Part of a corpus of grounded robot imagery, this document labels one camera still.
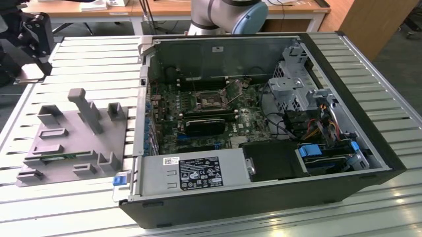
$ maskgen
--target blue tab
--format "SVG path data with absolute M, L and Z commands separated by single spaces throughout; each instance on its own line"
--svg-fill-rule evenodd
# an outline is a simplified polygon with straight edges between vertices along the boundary
M 220 143 L 220 142 L 216 142 L 216 143 L 214 144 L 214 150 L 219 150 L 220 146 L 222 146 L 222 143 Z
M 112 185 L 114 186 L 122 186 L 127 184 L 127 178 L 126 176 L 115 176 L 112 178 Z
M 303 147 L 299 148 L 299 153 L 301 153 L 302 157 L 306 157 L 307 154 L 306 154 L 306 150 Z
M 355 151 L 359 150 L 359 144 L 357 142 L 351 142 L 350 145 Z
M 303 147 L 299 148 L 299 153 L 302 157 L 322 155 L 318 145 L 305 145 Z

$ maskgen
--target power supply label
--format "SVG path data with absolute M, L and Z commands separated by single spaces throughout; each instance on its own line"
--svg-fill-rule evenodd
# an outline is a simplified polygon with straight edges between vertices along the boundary
M 179 160 L 179 174 L 184 191 L 223 186 L 218 157 Z

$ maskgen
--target green circuit board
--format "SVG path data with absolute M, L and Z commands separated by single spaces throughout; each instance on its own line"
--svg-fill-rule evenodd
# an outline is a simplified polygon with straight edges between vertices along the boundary
M 154 119 L 158 125 L 159 153 L 175 154 L 191 151 L 219 150 L 238 147 L 238 142 L 271 139 L 271 132 L 259 108 L 262 84 L 248 85 L 231 80 L 223 90 L 180 91 L 174 84 L 152 84 Z M 183 133 L 188 111 L 231 109 L 234 122 L 226 123 L 224 132 L 215 136 L 188 137 Z

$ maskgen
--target white box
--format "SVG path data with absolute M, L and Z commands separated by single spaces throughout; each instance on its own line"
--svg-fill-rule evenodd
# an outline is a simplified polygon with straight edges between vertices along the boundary
M 130 0 L 107 0 L 110 6 L 126 6 Z
M 107 10 L 106 0 L 95 0 L 94 2 L 79 3 L 80 11 L 100 11 Z

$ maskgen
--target slotted metal surface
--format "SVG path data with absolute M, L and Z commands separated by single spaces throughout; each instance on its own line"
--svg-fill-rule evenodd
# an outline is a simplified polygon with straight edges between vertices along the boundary
M 65 99 L 71 88 L 86 88 L 87 97 L 99 108 L 104 108 L 108 102 L 130 106 L 123 165 L 126 170 L 132 167 L 140 69 L 138 62 L 132 61 L 138 55 L 136 38 L 67 38 L 52 57 L 55 74 L 44 83 L 27 88 L 28 101 L 0 150 L 0 232 L 7 236 L 32 237 L 421 236 L 419 117 L 337 34 L 318 33 L 311 37 L 409 168 L 407 172 L 385 184 L 363 189 L 339 203 L 148 231 L 138 227 L 112 201 L 110 178 L 16 187 L 15 177 L 39 125 L 35 114 L 40 106 L 49 103 L 56 103 L 64 111 L 75 110 Z

